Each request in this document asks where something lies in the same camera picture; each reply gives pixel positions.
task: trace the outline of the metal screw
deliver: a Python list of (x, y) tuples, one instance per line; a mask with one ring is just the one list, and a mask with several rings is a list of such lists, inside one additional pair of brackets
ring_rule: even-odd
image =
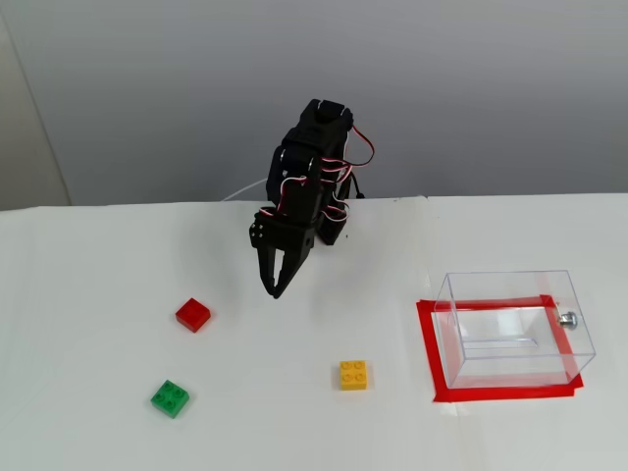
[(576, 313), (572, 311), (560, 314), (558, 316), (558, 324), (565, 329), (573, 331), (576, 327), (578, 327), (578, 316), (576, 316)]

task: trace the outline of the white cable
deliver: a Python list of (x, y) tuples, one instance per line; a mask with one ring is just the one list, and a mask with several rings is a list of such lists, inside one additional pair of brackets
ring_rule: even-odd
[(232, 198), (234, 198), (234, 197), (238, 196), (240, 193), (245, 192), (245, 191), (247, 191), (248, 189), (253, 188), (254, 186), (258, 186), (259, 184), (261, 184), (261, 183), (265, 182), (266, 180), (268, 180), (268, 179), (263, 179), (263, 180), (260, 180), (259, 182), (252, 183), (252, 184), (250, 184), (249, 186), (245, 186), (243, 189), (239, 189), (239, 190), (238, 190), (238, 191), (236, 191), (234, 194), (230, 194), (230, 195), (229, 195), (229, 196), (227, 196), (225, 199), (221, 199), (221, 202), (223, 202), (223, 201), (229, 201), (230, 199), (232, 199)]

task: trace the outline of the robotic arm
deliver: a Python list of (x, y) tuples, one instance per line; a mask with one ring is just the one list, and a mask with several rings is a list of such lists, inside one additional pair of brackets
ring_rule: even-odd
[[(266, 182), (268, 198), (275, 207), (261, 208), (255, 214), (249, 236), (257, 249), (264, 287), (276, 299), (307, 258), (315, 235), (333, 245), (346, 223), (348, 213), (343, 201), (348, 197), (349, 177), (355, 165), (344, 160), (344, 149), (352, 129), (359, 134), (348, 108), (312, 100), (296, 127), (275, 149)], [(368, 139), (359, 135), (373, 150)], [(284, 263), (275, 285), (278, 249), (284, 252)]]

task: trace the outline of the white wall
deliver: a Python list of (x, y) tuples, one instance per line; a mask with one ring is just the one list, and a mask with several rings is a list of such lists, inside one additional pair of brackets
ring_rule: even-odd
[(628, 191), (625, 0), (0, 6), (76, 204), (219, 199), (313, 97), (368, 196)]
[(0, 17), (0, 210), (67, 204), (59, 168)]

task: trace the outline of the transparent box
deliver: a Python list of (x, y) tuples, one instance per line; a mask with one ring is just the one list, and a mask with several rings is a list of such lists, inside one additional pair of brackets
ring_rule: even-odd
[(450, 273), (434, 311), (449, 388), (564, 385), (596, 356), (566, 271)]

